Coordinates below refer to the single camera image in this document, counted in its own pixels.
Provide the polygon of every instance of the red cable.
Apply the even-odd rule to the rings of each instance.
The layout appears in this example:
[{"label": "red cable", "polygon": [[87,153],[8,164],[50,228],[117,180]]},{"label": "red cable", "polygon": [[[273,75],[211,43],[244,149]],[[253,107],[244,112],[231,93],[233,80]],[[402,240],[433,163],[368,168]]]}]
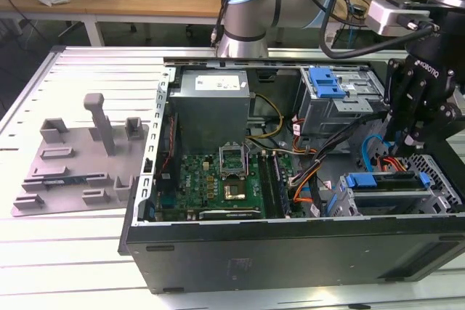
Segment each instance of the red cable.
[{"label": "red cable", "polygon": [[165,162],[161,166],[160,172],[158,172],[158,175],[160,175],[163,171],[165,171],[166,166],[168,165],[169,159],[172,156],[173,153],[173,130],[174,130],[174,118],[172,116],[169,117],[171,120],[171,125],[170,125],[170,130],[169,130],[169,152],[168,156],[165,159]]}]

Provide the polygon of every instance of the wooden desk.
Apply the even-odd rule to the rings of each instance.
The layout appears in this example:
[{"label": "wooden desk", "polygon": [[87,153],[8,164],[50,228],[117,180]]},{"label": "wooden desk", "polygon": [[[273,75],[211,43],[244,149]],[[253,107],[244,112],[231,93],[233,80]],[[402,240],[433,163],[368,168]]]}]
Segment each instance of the wooden desk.
[{"label": "wooden desk", "polygon": [[[99,22],[212,25],[219,11],[219,0],[70,0],[68,4],[52,7],[37,0],[12,1],[31,20],[83,22],[92,46],[104,45]],[[351,1],[364,4],[361,0]],[[346,17],[347,9],[343,1],[338,2],[335,13]],[[7,0],[0,0],[0,17],[22,18]]]}]

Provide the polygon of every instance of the yellow wire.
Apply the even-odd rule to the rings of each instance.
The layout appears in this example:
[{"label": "yellow wire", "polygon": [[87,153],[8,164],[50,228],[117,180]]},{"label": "yellow wire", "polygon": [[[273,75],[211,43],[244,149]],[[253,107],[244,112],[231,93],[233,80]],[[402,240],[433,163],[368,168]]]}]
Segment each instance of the yellow wire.
[{"label": "yellow wire", "polygon": [[276,107],[276,105],[273,102],[271,102],[268,98],[266,98],[264,95],[262,95],[262,94],[255,94],[255,95],[261,97],[262,99],[264,99],[265,101],[270,103],[270,105],[273,107],[273,109],[279,115],[279,125],[274,131],[272,131],[272,132],[270,132],[268,134],[260,134],[258,136],[247,136],[247,138],[263,139],[263,138],[268,138],[268,137],[275,136],[276,134],[278,134],[281,131],[281,129],[283,127],[283,119],[284,119],[283,114],[281,114],[278,107]]},{"label": "yellow wire", "polygon": [[405,166],[400,162],[399,159],[397,158],[393,158],[394,159],[394,162],[396,162],[396,164],[398,164],[400,166],[400,168],[405,172],[407,171],[407,169],[405,168]]},{"label": "yellow wire", "polygon": [[320,167],[321,166],[318,166],[315,170],[313,170],[312,173],[310,173],[307,176],[307,178],[305,178],[304,181],[299,185],[299,187],[297,188],[296,194],[294,195],[294,201],[299,199],[300,192],[302,191],[302,188],[304,187],[305,183],[307,183],[310,180],[310,178],[312,178],[312,176],[318,172]]}]

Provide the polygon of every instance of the gray plastic holder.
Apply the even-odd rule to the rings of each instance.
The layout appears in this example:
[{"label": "gray plastic holder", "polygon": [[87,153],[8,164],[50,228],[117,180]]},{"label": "gray plastic holder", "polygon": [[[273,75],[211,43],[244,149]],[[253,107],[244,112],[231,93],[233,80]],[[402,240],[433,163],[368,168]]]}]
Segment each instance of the gray plastic holder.
[{"label": "gray plastic holder", "polygon": [[87,94],[95,127],[68,129],[46,119],[44,140],[13,202],[13,216],[125,208],[135,191],[148,127],[139,118],[112,127],[103,96]]}]

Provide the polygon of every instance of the blue cable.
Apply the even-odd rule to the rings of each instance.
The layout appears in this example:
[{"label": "blue cable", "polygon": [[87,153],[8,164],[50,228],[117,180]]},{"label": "blue cable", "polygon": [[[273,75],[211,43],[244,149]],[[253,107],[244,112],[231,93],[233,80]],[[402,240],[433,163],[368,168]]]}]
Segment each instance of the blue cable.
[{"label": "blue cable", "polygon": [[[354,14],[354,6],[352,4],[350,4],[350,13]],[[347,42],[347,48],[350,49],[351,45],[352,45],[352,34],[354,33],[354,28],[353,27],[350,27],[350,33],[349,33],[349,41]]]},{"label": "blue cable", "polygon": [[350,33],[349,33],[349,41],[347,42],[347,48],[348,49],[351,49],[351,45],[352,45],[352,34],[354,33],[354,28],[351,27],[350,28]]},{"label": "blue cable", "polygon": [[368,172],[373,172],[373,166],[371,165],[371,162],[370,162],[370,159],[368,158],[368,142],[371,141],[373,138],[377,138],[379,139],[381,142],[384,143],[384,145],[386,145],[387,147],[390,147],[391,144],[389,142],[386,142],[383,137],[381,137],[380,134],[373,134],[369,137],[367,137],[363,143],[362,143],[362,158],[363,158],[363,162],[365,163],[365,167],[367,169]]}]

